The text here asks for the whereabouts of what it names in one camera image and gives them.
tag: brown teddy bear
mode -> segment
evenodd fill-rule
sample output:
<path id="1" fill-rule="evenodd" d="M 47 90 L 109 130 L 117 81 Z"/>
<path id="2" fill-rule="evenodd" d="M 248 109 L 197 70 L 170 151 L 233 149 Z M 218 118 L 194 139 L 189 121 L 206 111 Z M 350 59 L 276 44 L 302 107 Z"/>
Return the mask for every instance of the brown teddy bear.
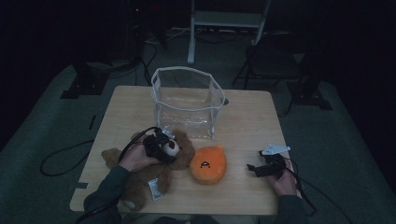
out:
<path id="1" fill-rule="evenodd" d="M 175 142 L 178 146 L 178 153 L 174 155 L 176 160 L 170 164 L 155 164 L 146 167 L 129 175 L 125 185 L 125 190 L 120 198 L 132 211 L 139 211 L 145 205 L 146 197 L 144 188 L 156 186 L 152 191 L 153 200 L 157 200 L 165 194 L 172 183 L 172 170 L 184 170 L 189 168 L 190 162 L 195 155 L 195 149 L 192 146 L 187 134 L 181 130 L 173 130 Z M 112 168 L 119 162 L 121 151 L 116 148 L 104 150 L 102 157 L 106 161 L 106 166 Z"/>

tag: dark background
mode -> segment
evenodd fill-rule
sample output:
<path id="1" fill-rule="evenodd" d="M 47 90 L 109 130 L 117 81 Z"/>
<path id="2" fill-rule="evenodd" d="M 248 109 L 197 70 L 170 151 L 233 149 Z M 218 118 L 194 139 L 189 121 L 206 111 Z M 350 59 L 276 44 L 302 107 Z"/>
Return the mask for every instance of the dark background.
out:
<path id="1" fill-rule="evenodd" d="M 261 1 L 197 1 L 197 8 L 255 12 Z M 51 80 L 75 61 L 111 63 L 114 38 L 126 25 L 153 30 L 190 25 L 190 3 L 131 1 L 2 1 L 0 6 L 1 144 L 7 143 Z M 396 190 L 396 27 L 392 1 L 276 0 L 266 30 L 312 35 L 326 66 L 322 78 L 338 90 L 379 168 Z M 134 43 L 126 43 L 134 51 Z"/>

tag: orange pumpkin plush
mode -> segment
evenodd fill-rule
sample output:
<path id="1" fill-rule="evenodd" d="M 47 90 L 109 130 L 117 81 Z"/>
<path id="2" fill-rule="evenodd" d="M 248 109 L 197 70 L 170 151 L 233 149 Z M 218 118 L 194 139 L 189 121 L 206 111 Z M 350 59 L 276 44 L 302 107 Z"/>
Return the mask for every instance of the orange pumpkin plush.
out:
<path id="1" fill-rule="evenodd" d="M 227 160 L 222 145 L 201 147 L 195 150 L 190 163 L 194 179 L 204 185 L 217 184 L 225 175 Z"/>

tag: gray carpet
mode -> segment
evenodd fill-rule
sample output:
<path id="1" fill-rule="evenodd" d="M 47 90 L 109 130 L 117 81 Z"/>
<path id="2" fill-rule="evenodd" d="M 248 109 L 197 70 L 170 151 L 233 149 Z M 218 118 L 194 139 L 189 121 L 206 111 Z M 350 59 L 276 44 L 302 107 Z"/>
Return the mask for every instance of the gray carpet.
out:
<path id="1" fill-rule="evenodd" d="M 231 82 L 244 61 L 244 49 L 251 38 L 217 45 L 197 42 L 192 67 L 212 74 L 223 89 L 242 89 L 242 81 L 235 86 Z M 158 52 L 149 66 L 150 73 L 158 67 L 189 66 L 188 44 L 188 38 L 177 37 L 168 41 L 168 50 L 155 45 Z M 154 52 L 152 46 L 145 47 L 145 62 Z M 75 75 L 69 66 L 53 79 L 29 117 L 1 151 L 0 222 L 73 223 L 81 213 L 72 212 L 69 202 L 83 164 L 66 175 L 47 177 L 39 172 L 40 162 L 56 149 L 93 139 L 116 86 L 134 85 L 135 75 L 138 75 L 137 85 L 147 85 L 140 65 L 136 71 L 110 74 L 102 95 L 61 100 L 60 96 Z M 284 81 L 274 87 L 259 81 L 249 84 L 248 88 L 270 91 L 276 110 L 286 109 L 290 94 Z M 323 82 L 319 90 L 333 110 L 295 105 L 285 118 L 279 119 L 300 176 L 341 206 L 353 223 L 395 223 L 395 195 L 379 172 L 335 87 Z M 96 120 L 91 126 L 92 116 L 96 116 Z M 45 168 L 52 173 L 64 171 L 90 148 L 91 144 L 86 144 L 66 151 L 50 160 Z M 311 223 L 347 223 L 335 206 L 315 189 L 304 185 L 304 190 L 318 209 L 310 218 Z M 248 216 L 232 219 L 216 216 L 216 219 L 224 224 L 258 220 Z M 272 219 L 263 218 L 268 223 Z"/>

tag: transparent bag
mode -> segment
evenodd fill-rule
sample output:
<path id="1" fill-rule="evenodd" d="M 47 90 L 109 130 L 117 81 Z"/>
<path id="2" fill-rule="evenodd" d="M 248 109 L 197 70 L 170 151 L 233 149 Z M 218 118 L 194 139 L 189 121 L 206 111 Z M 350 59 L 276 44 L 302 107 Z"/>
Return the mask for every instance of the transparent bag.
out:
<path id="1" fill-rule="evenodd" d="M 225 96 L 212 75 L 189 67 L 155 71 L 151 97 L 157 127 L 180 129 L 191 138 L 215 139 L 215 124 Z"/>

